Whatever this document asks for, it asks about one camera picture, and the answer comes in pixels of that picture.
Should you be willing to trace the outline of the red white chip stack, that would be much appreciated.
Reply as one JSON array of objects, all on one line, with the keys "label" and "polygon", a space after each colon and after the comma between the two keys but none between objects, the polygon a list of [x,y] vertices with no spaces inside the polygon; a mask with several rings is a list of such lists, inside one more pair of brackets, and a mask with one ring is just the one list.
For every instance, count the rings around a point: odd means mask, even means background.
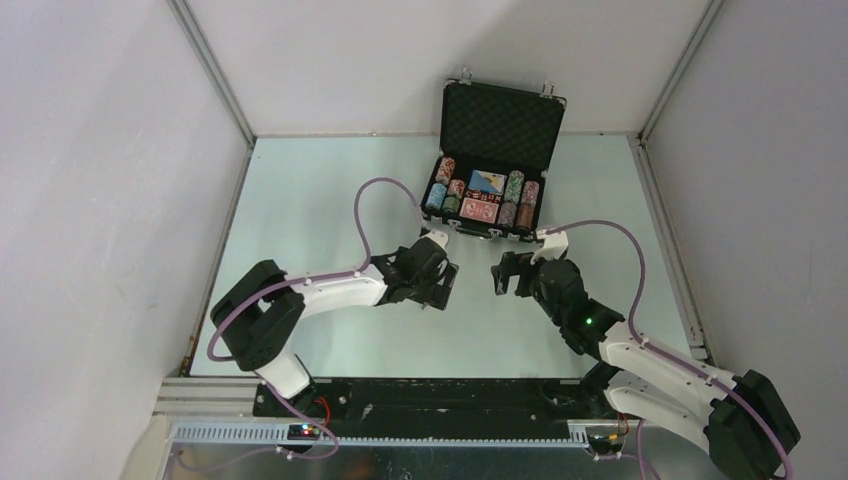
[{"label": "red white chip stack", "polygon": [[459,179],[452,179],[447,186],[446,196],[453,198],[462,198],[465,188],[466,184],[464,181]]}]

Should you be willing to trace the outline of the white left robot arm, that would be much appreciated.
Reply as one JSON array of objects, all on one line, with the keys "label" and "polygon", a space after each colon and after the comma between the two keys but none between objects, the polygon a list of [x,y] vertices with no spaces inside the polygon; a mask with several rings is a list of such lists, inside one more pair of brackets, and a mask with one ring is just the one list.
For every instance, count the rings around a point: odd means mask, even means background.
[{"label": "white left robot arm", "polygon": [[297,324],[347,307],[377,307],[405,301],[446,308],[458,267],[448,259],[449,236],[429,231],[410,247],[369,259],[354,271],[288,278],[272,260],[257,263],[212,308],[215,326],[207,355],[233,361],[278,394],[292,416],[316,403],[312,376],[286,346]]}]

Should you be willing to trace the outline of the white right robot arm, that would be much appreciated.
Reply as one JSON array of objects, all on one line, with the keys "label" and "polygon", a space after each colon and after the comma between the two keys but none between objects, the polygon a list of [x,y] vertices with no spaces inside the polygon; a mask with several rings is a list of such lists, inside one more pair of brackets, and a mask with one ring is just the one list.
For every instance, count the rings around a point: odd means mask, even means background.
[{"label": "white right robot arm", "polygon": [[801,434],[766,376],[736,375],[633,333],[622,314],[589,296],[566,258],[507,252],[491,273],[496,294],[516,277],[516,296],[535,300],[572,351],[596,360],[581,381],[588,414],[617,411],[660,426],[706,452],[728,479],[786,471]]}]

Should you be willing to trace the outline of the pink white chip stack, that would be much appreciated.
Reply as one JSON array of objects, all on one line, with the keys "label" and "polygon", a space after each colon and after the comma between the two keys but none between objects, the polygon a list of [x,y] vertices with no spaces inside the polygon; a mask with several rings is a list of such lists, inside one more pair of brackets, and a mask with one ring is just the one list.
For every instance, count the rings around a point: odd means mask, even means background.
[{"label": "pink white chip stack", "polygon": [[526,181],[522,186],[520,197],[521,204],[536,205],[538,201],[540,184],[536,181]]}]

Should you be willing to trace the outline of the dark green chip stack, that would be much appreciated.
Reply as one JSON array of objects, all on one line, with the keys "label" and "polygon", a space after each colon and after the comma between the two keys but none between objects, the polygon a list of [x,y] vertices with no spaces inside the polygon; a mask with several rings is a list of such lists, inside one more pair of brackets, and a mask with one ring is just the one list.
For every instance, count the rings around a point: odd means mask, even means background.
[{"label": "dark green chip stack", "polygon": [[453,196],[446,197],[442,204],[442,212],[445,214],[455,215],[461,207],[461,199]]}]

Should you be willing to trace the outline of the red white chip roll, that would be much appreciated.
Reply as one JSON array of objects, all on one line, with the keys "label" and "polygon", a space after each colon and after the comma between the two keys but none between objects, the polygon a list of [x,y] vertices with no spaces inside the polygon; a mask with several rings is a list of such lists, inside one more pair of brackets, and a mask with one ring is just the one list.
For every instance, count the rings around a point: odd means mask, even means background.
[{"label": "red white chip roll", "polygon": [[434,179],[437,183],[448,185],[453,177],[456,161],[451,157],[443,157],[436,168]]}]

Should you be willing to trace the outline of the blue white chip stack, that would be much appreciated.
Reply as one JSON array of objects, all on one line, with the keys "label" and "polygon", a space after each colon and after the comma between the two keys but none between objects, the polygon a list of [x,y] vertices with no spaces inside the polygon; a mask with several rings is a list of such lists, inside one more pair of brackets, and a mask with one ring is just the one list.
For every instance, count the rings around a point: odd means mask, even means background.
[{"label": "blue white chip stack", "polygon": [[446,196],[447,186],[439,182],[433,183],[430,186],[425,200],[425,209],[432,211],[440,210],[442,208]]}]

